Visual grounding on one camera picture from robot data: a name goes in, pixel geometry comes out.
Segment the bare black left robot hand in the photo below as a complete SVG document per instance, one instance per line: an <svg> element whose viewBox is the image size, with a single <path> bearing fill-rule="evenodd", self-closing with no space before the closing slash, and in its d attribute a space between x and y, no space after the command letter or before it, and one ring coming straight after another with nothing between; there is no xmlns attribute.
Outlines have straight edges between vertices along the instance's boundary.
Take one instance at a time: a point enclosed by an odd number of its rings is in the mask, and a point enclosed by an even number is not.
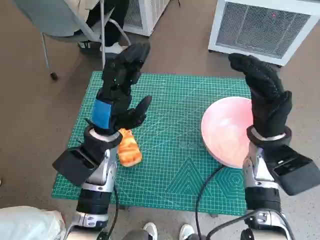
<svg viewBox="0 0 320 240"><path fill-rule="evenodd" d="M135 43L105 62L103 85L97 92L88 122L99 135L110 136L120 129L134 129L146 119L152 96L145 96L135 108L130 108L130 104L131 87L140 79L150 49L147 42Z"/></svg>

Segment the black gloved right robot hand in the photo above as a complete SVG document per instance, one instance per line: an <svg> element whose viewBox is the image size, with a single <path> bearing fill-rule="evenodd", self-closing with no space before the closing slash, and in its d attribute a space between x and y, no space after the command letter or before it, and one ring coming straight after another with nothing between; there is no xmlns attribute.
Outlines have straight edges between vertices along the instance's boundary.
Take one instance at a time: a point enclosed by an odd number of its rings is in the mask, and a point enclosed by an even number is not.
<svg viewBox="0 0 320 240"><path fill-rule="evenodd" d="M251 94L253 126L263 138L285 133L292 109L292 92L285 90L278 72L252 55L231 53L230 66L245 76Z"/></svg>

